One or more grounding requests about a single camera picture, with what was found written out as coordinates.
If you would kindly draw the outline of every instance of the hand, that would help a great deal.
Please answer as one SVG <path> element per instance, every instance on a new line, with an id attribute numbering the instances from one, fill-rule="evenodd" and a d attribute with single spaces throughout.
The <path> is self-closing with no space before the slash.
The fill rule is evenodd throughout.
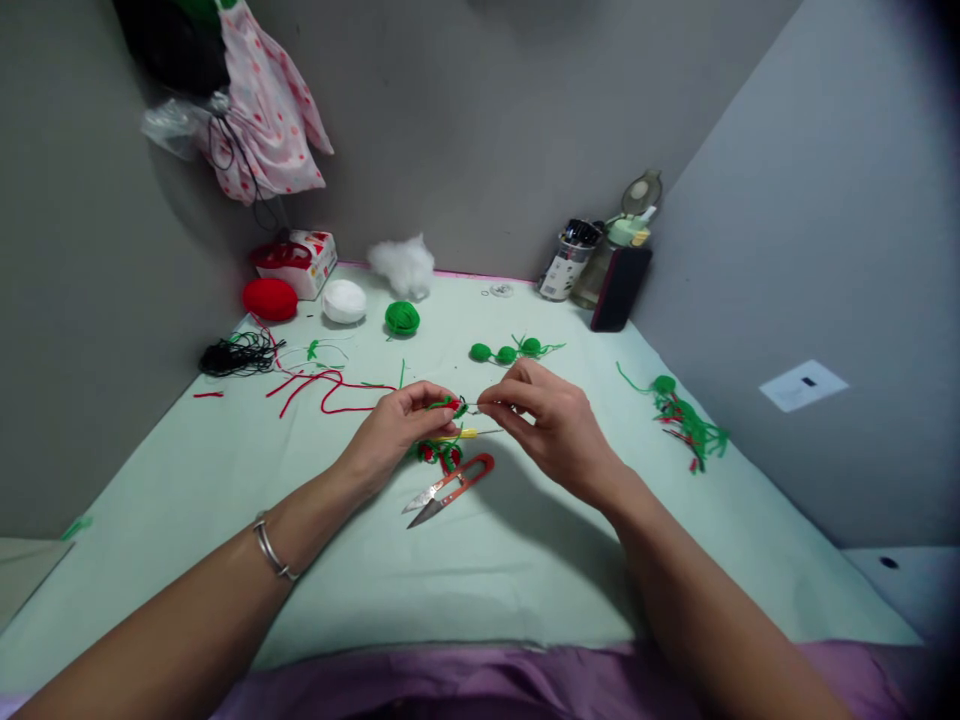
<path id="1" fill-rule="evenodd" d="M 583 390 L 533 360 L 517 360 L 481 393 L 477 407 L 552 480 L 594 507 L 609 503 L 622 483 L 636 482 L 607 443 Z M 525 413 L 536 422 L 521 417 Z"/>
<path id="2" fill-rule="evenodd" d="M 456 397 L 425 381 L 384 395 L 334 467 L 349 476 L 366 497 L 380 492 L 413 443 L 457 434 L 452 409 L 426 409 L 448 396 Z"/>

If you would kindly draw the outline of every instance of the red yarn ball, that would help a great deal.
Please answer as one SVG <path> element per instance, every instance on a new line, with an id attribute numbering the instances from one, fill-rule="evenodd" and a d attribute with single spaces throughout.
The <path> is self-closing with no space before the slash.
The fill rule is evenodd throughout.
<path id="1" fill-rule="evenodd" d="M 297 314 L 297 293 L 276 278 L 258 278 L 243 289 L 243 306 L 262 320 L 282 322 Z"/>

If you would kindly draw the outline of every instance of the table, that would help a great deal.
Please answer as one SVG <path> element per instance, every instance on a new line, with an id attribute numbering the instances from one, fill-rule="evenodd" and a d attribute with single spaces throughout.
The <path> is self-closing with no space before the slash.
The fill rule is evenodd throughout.
<path id="1" fill-rule="evenodd" d="M 361 284 L 368 316 L 329 324 L 320 303 L 274 327 L 289 363 L 330 339 L 348 355 L 348 382 L 430 379 L 475 401 L 504 370 L 471 361 L 511 334 L 566 347 L 543 359 L 584 388 L 611 445 L 666 507 L 795 642 L 845 638 L 916 644 L 910 627 L 759 469 L 731 446 L 691 476 L 690 451 L 661 432 L 650 396 L 632 390 L 669 369 L 636 328 L 590 332 L 589 313 L 541 299 L 524 283 L 511 298 L 483 295 L 490 281 L 438 277 L 418 305 L 420 329 L 387 340 L 393 302 L 385 282 L 338 268 Z M 241 329 L 255 327 L 246 320 Z M 336 351 L 319 360 L 341 364 Z M 324 415 L 318 380 L 278 415 L 289 394 L 265 394 L 280 374 L 198 378 L 89 510 L 94 523 L 0 636 L 0 692 L 32 691 L 206 553 L 329 465 L 364 413 Z M 223 398 L 194 393 L 222 390 Z M 329 407 L 368 406 L 375 390 L 341 388 Z M 699 404 L 678 386 L 698 412 Z M 487 429 L 484 416 L 466 416 Z M 400 510 L 441 477 L 407 462 L 333 539 L 270 630 L 255 661 L 268 668 L 347 649 L 423 642 L 603 646 L 643 634 L 632 610 L 612 528 L 544 477 L 505 433 L 463 441 L 466 458 L 489 452 L 495 471 L 413 530 Z"/>

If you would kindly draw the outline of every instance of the purple cloth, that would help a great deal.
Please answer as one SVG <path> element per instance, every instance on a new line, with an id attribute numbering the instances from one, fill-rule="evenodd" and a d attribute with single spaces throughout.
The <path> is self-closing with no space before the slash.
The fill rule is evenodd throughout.
<path id="1" fill-rule="evenodd" d="M 870 646 L 801 645 L 801 652 L 861 720 L 909 717 Z M 26 696 L 0 698 L 0 720 Z M 458 647 L 353 653 L 254 673 L 215 720 L 368 717 L 702 718 L 656 647 Z"/>

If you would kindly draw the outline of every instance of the thread snips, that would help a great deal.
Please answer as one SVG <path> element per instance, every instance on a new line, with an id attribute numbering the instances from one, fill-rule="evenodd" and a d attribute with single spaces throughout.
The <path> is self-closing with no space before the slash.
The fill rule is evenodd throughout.
<path id="1" fill-rule="evenodd" d="M 468 470 L 473 468 L 475 465 L 482 464 L 483 468 L 480 472 L 470 472 Z M 488 453 L 480 453 L 474 458 L 467 460 L 459 467 L 455 468 L 450 474 L 448 474 L 442 480 L 438 480 L 433 485 L 428 487 L 422 493 L 417 495 L 413 500 L 411 500 L 407 506 L 402 510 L 401 514 L 413 512 L 414 510 L 420 509 L 420 514 L 417 515 L 413 522 L 407 526 L 407 530 L 410 528 L 415 528 L 417 525 L 425 523 L 427 520 L 432 518 L 438 512 L 443 510 L 447 505 L 452 503 L 458 497 L 463 495 L 464 492 L 469 490 L 473 485 L 477 483 L 484 475 L 493 470 L 494 461 L 493 456 Z M 437 500 L 437 493 L 439 493 L 447 484 L 457 480 L 460 483 L 458 487 L 453 492 L 449 493 L 440 500 Z"/>

